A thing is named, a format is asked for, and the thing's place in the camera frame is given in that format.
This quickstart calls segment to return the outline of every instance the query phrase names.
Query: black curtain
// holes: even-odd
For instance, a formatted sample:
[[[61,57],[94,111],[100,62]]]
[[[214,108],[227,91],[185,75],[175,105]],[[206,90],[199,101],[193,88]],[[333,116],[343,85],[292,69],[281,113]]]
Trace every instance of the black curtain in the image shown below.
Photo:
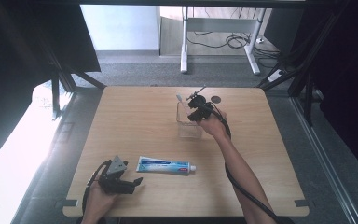
[[[34,87],[50,80],[57,67],[52,58],[63,72],[101,71],[80,6],[0,0],[0,148],[31,103]]]
[[[324,95],[325,117],[358,159],[358,1],[349,2],[317,55],[312,73]]]

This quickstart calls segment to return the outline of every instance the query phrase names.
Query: transparent container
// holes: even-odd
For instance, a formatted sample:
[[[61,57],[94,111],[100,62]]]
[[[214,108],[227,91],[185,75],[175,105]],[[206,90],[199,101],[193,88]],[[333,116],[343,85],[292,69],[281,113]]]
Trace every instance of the transparent container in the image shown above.
[[[191,111],[188,105],[178,102],[176,107],[176,121],[179,137],[202,138],[203,129],[195,121],[190,121],[186,111]]]

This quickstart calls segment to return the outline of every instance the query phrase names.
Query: table leg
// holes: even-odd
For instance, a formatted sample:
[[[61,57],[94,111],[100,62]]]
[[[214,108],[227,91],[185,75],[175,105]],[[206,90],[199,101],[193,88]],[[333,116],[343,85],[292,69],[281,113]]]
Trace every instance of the table leg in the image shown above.
[[[188,12],[188,7],[185,7],[185,13],[183,16],[182,52],[180,58],[180,72],[183,74],[187,73],[187,19],[188,19],[187,12]]]
[[[52,93],[52,105],[53,105],[53,117],[55,120],[61,113],[60,109],[60,77],[58,71],[54,69],[51,72],[51,93]]]
[[[260,32],[261,25],[263,24],[264,14],[266,14],[266,9],[261,8],[260,13],[257,17],[257,23],[255,24],[255,28],[252,33],[251,42],[249,43],[249,45],[244,47],[246,56],[248,56],[248,60],[252,67],[254,75],[260,75],[260,69],[258,68],[257,62],[255,61],[255,56],[253,55],[253,49],[255,47],[255,41],[257,40],[258,33]]]

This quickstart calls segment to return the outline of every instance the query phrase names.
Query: hand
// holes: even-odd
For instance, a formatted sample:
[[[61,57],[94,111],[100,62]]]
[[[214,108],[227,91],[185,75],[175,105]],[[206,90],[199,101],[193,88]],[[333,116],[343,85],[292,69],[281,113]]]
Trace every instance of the hand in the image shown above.
[[[98,223],[98,220],[112,209],[117,196],[118,194],[106,194],[98,181],[95,180],[89,189],[89,197],[87,198],[82,224]]]
[[[217,109],[215,109],[214,111],[220,113],[223,116],[223,119],[227,120],[226,112]],[[211,116],[207,119],[197,121],[197,124],[201,126],[206,133],[210,134],[214,138],[219,136],[225,136],[227,134],[225,125],[215,114],[211,114]]]

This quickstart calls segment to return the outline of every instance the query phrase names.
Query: human arm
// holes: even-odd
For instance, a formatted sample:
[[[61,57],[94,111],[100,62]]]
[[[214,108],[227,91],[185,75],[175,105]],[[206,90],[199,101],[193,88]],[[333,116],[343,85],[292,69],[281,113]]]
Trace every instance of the human arm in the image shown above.
[[[117,196],[118,194],[106,194],[98,181],[94,181],[89,189],[86,210],[81,224],[97,224],[98,220],[112,209]]]
[[[223,111],[220,112],[223,115],[223,118],[225,118],[226,113]],[[230,136],[227,134],[223,123],[214,114],[212,114],[208,119],[198,121],[198,124],[206,133],[213,136],[222,151],[228,170],[240,186],[255,196],[258,201],[263,203],[267,208],[272,210],[260,182],[251,167],[231,142]],[[240,202],[243,215],[248,224],[275,224],[275,221],[267,213],[265,213],[255,203],[250,201],[237,188],[234,187],[234,191]]]

